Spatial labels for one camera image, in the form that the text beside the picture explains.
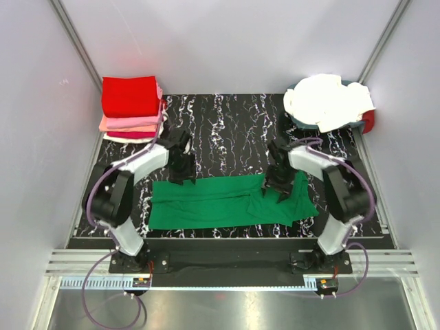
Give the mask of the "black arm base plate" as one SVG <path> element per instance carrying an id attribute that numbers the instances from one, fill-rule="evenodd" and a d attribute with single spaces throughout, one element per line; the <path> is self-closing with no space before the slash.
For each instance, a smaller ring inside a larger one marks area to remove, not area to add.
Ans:
<path id="1" fill-rule="evenodd" d="M 114 274 L 152 274 L 155 287 L 291 287 L 305 275 L 352 274 L 349 255 L 332 272 L 296 272 L 291 262 L 316 239 L 147 239 L 151 265 L 133 272 L 111 257 Z"/>

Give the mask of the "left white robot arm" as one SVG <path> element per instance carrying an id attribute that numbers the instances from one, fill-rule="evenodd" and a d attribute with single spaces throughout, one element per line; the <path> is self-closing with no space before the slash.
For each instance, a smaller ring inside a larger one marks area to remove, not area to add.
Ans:
<path id="1" fill-rule="evenodd" d="M 138 234 L 131 213 L 134 187 L 152 172 L 168 169 L 168 180 L 182 185 L 196 182 L 193 137 L 183 129 L 165 139 L 154 137 L 143 149 L 111 164 L 95 164 L 90 174 L 82 208 L 92 226 L 108 232 L 115 243 L 114 260 L 133 272 L 151 265 L 149 249 Z"/>

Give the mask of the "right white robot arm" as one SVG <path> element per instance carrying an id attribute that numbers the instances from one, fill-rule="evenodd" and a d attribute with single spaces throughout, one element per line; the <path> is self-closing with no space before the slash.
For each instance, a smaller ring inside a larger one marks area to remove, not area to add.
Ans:
<path id="1" fill-rule="evenodd" d="M 304 138 L 292 144 L 279 144 L 275 140 L 268 144 L 274 163 L 269 165 L 261 186 L 264 195 L 273 190 L 279 194 L 278 203 L 287 200 L 299 171 L 324 184 L 329 216 L 313 250 L 291 262 L 296 272 L 334 271 L 351 246 L 350 236 L 375 213 L 376 196 L 362 160 L 342 159 L 312 148 L 321 142 L 319 138 Z"/>

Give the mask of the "green t shirt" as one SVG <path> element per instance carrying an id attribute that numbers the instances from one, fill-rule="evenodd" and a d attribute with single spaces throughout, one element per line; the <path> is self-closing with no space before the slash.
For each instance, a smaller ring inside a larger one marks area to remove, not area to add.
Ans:
<path id="1" fill-rule="evenodd" d="M 152 230 L 195 230 L 293 223 L 318 216 L 309 198 L 307 176 L 296 173 L 289 199 L 277 203 L 270 190 L 263 197 L 264 174 L 198 179 L 182 186 L 153 184 L 148 226 Z"/>

